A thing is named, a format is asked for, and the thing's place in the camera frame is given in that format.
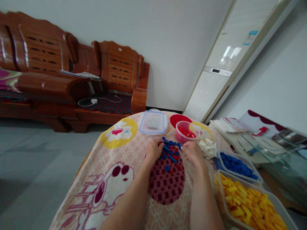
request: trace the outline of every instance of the hand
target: hand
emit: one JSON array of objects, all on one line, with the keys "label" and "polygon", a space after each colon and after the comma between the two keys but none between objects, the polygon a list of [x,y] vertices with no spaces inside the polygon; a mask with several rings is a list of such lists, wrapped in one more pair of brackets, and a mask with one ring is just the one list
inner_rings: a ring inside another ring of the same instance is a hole
[{"label": "hand", "polygon": [[181,149],[185,154],[185,159],[191,161],[195,166],[205,163],[201,148],[196,142],[186,142]]},{"label": "hand", "polygon": [[164,146],[164,140],[156,139],[152,140],[147,145],[145,160],[149,163],[154,164],[156,160],[160,157],[162,149]]}]

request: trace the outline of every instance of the wooden sofa leg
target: wooden sofa leg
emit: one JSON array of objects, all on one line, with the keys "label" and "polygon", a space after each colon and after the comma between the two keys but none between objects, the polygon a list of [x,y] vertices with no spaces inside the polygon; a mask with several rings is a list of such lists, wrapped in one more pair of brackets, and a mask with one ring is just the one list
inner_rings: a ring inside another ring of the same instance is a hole
[{"label": "wooden sofa leg", "polygon": [[69,122],[75,133],[86,133],[89,123]]},{"label": "wooden sofa leg", "polygon": [[68,133],[71,130],[71,126],[62,118],[50,118],[44,123],[49,125],[55,132]]}]

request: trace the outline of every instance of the pink pillow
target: pink pillow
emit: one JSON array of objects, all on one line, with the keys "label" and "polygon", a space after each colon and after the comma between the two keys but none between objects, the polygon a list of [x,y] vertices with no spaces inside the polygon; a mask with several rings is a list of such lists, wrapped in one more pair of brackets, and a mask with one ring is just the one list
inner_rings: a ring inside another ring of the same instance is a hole
[{"label": "pink pillow", "polygon": [[17,81],[21,72],[5,70],[0,67],[0,90],[21,93]]}]

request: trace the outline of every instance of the charging cable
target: charging cable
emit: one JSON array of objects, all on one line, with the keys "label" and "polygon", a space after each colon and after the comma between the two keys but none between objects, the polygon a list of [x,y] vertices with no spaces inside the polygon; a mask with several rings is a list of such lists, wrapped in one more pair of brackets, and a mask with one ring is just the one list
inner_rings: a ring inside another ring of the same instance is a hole
[{"label": "charging cable", "polygon": [[[84,100],[87,100],[87,99],[91,99],[91,105],[80,105],[80,102],[81,101],[84,101]],[[88,106],[92,106],[92,105],[94,105],[94,104],[97,104],[98,103],[98,100],[97,99],[107,99],[107,98],[104,98],[104,97],[89,97],[89,98],[85,98],[85,99],[82,99],[82,100],[80,100],[80,101],[78,101],[78,105],[79,106],[83,106],[83,107],[88,107]]]}]

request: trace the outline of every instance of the metal bowl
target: metal bowl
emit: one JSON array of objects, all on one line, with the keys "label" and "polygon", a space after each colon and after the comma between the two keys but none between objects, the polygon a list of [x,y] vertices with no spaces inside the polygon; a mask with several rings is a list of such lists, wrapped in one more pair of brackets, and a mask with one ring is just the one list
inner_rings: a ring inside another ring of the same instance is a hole
[{"label": "metal bowl", "polygon": [[276,142],[277,144],[281,145],[282,147],[285,147],[285,148],[288,148],[288,147],[292,146],[290,143],[288,143],[286,140],[284,140],[283,138],[281,138],[278,135],[272,136],[272,140],[274,142]]},{"label": "metal bowl", "polygon": [[290,128],[286,128],[280,131],[279,136],[292,143],[300,143],[307,140],[307,137],[305,137],[304,134],[301,134],[298,131],[291,130]]}]

